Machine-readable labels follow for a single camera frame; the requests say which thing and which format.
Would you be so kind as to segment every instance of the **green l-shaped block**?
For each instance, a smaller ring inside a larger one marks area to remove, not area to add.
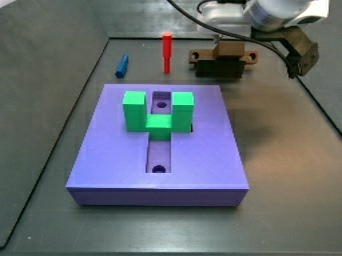
[[[151,140],[171,140],[171,132],[191,132],[193,92],[173,92],[171,114],[147,114],[146,92],[127,91],[123,111],[127,132],[150,132]]]

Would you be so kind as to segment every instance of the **gray table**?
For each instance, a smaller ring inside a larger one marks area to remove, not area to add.
[[[175,41],[171,74],[159,40],[112,40],[90,78],[4,252],[342,252],[342,144],[277,56],[241,80],[195,78]],[[114,76],[130,55],[125,79]],[[238,208],[80,207],[64,185],[106,83],[219,84],[251,190]]]

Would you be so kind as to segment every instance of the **hole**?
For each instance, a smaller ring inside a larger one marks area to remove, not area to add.
[[[153,168],[153,173],[166,173],[166,167],[163,165],[157,165]]]
[[[199,58],[199,53],[198,52],[193,52],[193,59],[198,59]]]
[[[167,106],[167,104],[166,104],[165,102],[158,102],[158,103],[157,103],[157,106],[158,106],[159,108],[165,108],[165,107]]]
[[[255,60],[257,59],[257,54],[251,53],[249,57],[250,57],[250,60]]]

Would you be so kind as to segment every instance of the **metal bracket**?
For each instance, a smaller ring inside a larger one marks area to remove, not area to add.
[[[275,32],[251,29],[251,37],[259,41],[279,41],[289,51],[288,60],[294,66],[292,78],[305,76],[318,59],[318,44],[306,36],[300,27],[289,27]]]

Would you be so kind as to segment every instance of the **gray surface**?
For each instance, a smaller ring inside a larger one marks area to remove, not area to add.
[[[342,252],[342,144],[283,64],[259,49],[238,81],[197,79],[177,41],[170,75],[161,41],[111,41],[59,140],[6,252]],[[114,72],[130,55],[125,79]],[[66,188],[106,83],[221,84],[251,190],[238,208],[79,207]]]
[[[302,80],[342,132],[341,10],[342,1],[332,0],[329,18],[321,24],[305,29],[312,40],[320,44],[321,58]]]
[[[173,32],[178,38],[207,38],[197,25],[166,0],[88,0],[108,36],[115,38],[161,38]],[[178,1],[197,15],[198,0]]]
[[[84,0],[0,9],[0,247],[107,43]]]

